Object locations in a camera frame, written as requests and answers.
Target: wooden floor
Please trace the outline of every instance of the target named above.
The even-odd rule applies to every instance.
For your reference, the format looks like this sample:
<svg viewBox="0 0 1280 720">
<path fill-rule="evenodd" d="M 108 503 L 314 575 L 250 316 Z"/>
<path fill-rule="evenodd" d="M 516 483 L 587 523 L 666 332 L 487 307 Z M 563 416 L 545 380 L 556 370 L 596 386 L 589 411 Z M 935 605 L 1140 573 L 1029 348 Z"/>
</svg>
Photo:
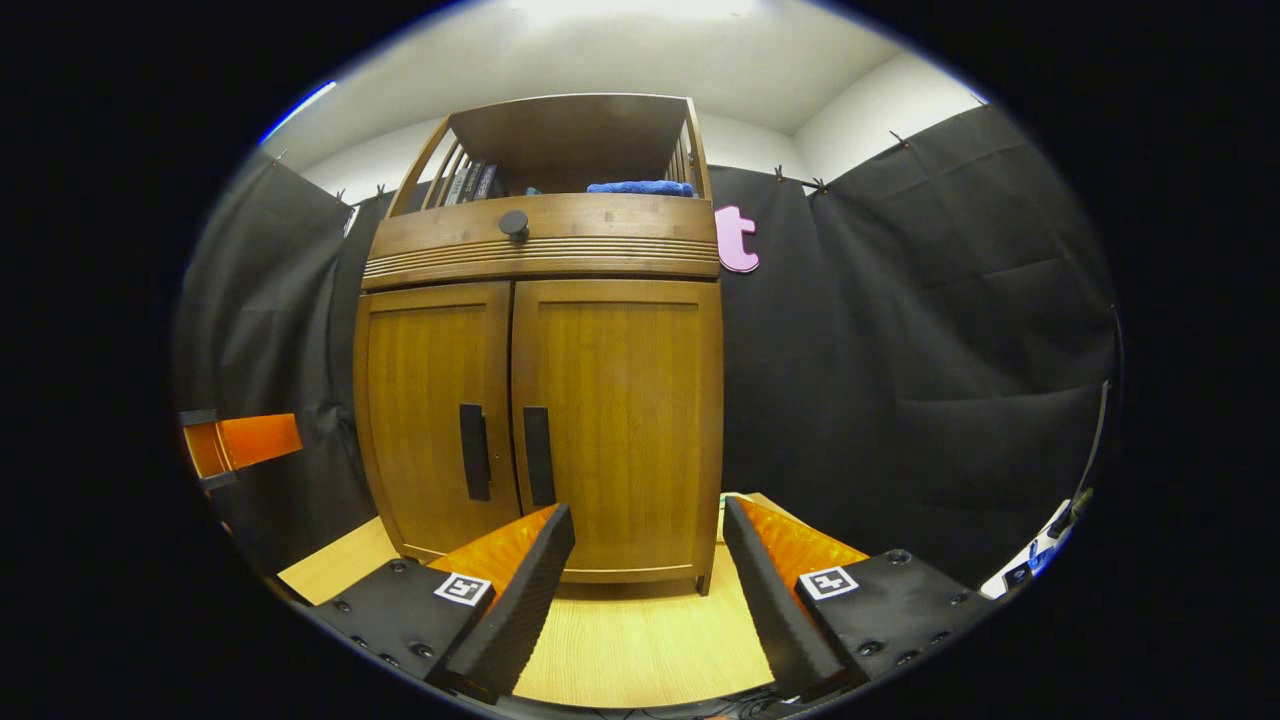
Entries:
<svg viewBox="0 0 1280 720">
<path fill-rule="evenodd" d="M 781 510 L 758 495 L 745 497 Z M 393 557 L 374 518 L 279 577 L 320 603 Z M 718 542 L 707 597 L 689 580 L 561 585 L 515 694 L 586 707 L 660 707 L 772 680 L 733 559 Z"/>
</svg>

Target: wooden cabinet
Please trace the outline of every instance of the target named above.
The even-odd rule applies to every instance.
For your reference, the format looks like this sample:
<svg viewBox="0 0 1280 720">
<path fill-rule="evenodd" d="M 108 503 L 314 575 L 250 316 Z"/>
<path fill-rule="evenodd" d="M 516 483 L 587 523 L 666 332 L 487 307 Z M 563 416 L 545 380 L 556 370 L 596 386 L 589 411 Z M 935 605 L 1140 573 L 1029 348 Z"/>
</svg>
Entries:
<svg viewBox="0 0 1280 720">
<path fill-rule="evenodd" d="M 570 582 L 698 577 L 719 502 L 719 288 L 663 281 L 516 283 L 512 419 L 526 509 L 567 502 Z M 527 409 L 545 409 L 526 427 Z M 549 436 L 553 497 L 530 454 Z"/>
<path fill-rule="evenodd" d="M 507 196 L 442 204 L 463 156 L 503 168 Z M 684 97 L 543 97 L 442 122 L 379 224 L 356 328 L 361 451 L 398 552 L 429 561 L 564 502 L 564 582 L 707 593 L 723 423 L 708 177 Z M 653 178 L 695 196 L 584 192 Z M 520 237 L 499 227 L 512 211 Z"/>
</svg>

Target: orange object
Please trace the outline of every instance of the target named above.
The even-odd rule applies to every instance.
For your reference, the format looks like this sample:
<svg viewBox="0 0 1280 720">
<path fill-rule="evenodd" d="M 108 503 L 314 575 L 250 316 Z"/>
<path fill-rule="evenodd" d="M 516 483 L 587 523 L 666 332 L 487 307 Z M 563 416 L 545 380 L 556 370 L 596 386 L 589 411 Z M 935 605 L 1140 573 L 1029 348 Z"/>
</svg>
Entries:
<svg viewBox="0 0 1280 720">
<path fill-rule="evenodd" d="M 234 470 L 302 450 L 298 424 L 292 413 L 221 420 L 218 429 Z"/>
<path fill-rule="evenodd" d="M 737 501 L 742 511 L 751 521 L 755 532 L 760 536 L 769 560 L 773 561 L 774 570 L 782 577 L 782 583 L 787 585 L 787 592 L 796 605 L 809 614 L 800 596 L 796 594 L 796 580 L 805 573 L 826 570 L 852 562 L 860 562 L 870 557 L 865 552 L 854 550 L 842 542 L 832 539 L 829 536 L 819 533 L 786 515 L 774 512 L 763 505 L 736 497 L 726 498 L 726 502 Z"/>
<path fill-rule="evenodd" d="M 493 602 L 489 605 L 493 609 L 557 507 L 558 505 L 549 505 L 532 515 L 508 523 L 444 557 L 433 560 L 428 568 L 489 580 L 494 591 Z"/>
<path fill-rule="evenodd" d="M 201 479 L 302 450 L 292 413 L 187 425 L 183 434 Z"/>
</svg>

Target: black knob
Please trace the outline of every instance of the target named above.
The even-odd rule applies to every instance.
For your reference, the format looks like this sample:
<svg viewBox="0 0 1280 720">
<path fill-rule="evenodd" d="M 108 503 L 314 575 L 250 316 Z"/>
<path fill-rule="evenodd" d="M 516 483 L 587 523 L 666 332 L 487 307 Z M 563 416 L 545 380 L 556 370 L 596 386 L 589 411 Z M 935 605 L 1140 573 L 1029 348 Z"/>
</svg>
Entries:
<svg viewBox="0 0 1280 720">
<path fill-rule="evenodd" d="M 507 233 L 507 237 L 517 242 L 529 240 L 529 215 L 521 210 L 512 210 L 498 220 L 498 229 Z"/>
</svg>

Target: white ceiling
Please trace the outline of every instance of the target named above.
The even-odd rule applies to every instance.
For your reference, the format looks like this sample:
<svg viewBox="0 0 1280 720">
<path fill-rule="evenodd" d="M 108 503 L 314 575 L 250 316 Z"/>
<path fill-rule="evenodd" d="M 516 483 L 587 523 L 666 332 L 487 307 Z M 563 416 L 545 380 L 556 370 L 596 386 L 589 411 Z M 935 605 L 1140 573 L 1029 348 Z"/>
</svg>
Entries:
<svg viewBox="0 0 1280 720">
<path fill-rule="evenodd" d="M 264 149 L 288 149 L 305 170 L 456 110 L 570 92 L 690 96 L 700 111 L 790 136 L 901 50 L 801 0 L 462 3 L 335 78 Z"/>
</svg>

